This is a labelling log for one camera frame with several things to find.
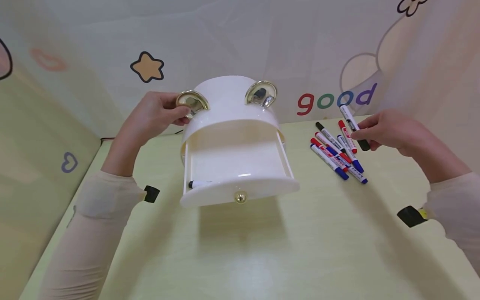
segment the desk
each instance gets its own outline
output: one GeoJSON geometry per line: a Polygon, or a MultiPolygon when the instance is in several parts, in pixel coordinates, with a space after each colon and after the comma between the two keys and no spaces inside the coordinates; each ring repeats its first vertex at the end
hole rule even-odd
{"type": "MultiPolygon", "coordinates": [[[[338,134],[337,121],[322,124],[338,134]]],[[[143,147],[134,177],[161,192],[154,204],[135,207],[100,299],[478,299],[479,279],[442,227],[407,228],[396,217],[406,205],[420,207],[429,190],[413,160],[386,147],[359,151],[369,179],[363,186],[342,181],[311,151],[313,121],[282,131],[300,191],[245,205],[182,208],[181,136],[143,147]]],[[[88,174],[109,147],[102,144],[88,174]]],[[[72,206],[22,300],[35,298],[72,206]]]]}

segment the white plastic organizer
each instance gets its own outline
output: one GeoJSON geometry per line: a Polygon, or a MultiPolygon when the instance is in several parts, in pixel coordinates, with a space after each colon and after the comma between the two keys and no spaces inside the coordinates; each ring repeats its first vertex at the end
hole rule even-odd
{"type": "Polygon", "coordinates": [[[270,105],[276,88],[243,76],[209,79],[185,91],[178,105],[192,109],[183,132],[185,206],[202,206],[295,192],[284,137],[270,105]],[[189,187],[191,181],[201,182],[189,187]]]}

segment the yellow star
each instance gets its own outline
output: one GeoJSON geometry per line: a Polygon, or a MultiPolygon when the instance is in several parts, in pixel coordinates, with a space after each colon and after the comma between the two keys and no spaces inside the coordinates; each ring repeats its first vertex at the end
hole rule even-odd
{"type": "Polygon", "coordinates": [[[140,79],[146,84],[155,80],[163,79],[163,61],[157,60],[147,51],[140,53],[137,61],[132,62],[130,69],[138,74],[140,79]]]}

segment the left hand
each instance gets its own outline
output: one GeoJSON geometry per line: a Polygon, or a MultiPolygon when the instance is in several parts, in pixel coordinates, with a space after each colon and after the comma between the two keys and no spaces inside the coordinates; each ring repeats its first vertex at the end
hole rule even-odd
{"type": "Polygon", "coordinates": [[[186,106],[177,107],[176,93],[148,92],[123,123],[117,139],[128,140],[143,146],[161,134],[170,124],[183,126],[189,123],[186,106]]]}

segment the sleeve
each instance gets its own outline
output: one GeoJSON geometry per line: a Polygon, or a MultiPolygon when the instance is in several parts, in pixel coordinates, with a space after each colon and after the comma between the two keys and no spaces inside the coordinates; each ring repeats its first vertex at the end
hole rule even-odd
{"type": "Polygon", "coordinates": [[[132,177],[100,171],[86,179],[38,299],[97,299],[130,213],[145,195],[132,177]]]}
{"type": "Polygon", "coordinates": [[[431,185],[424,206],[480,276],[480,176],[469,173],[431,185]]]}

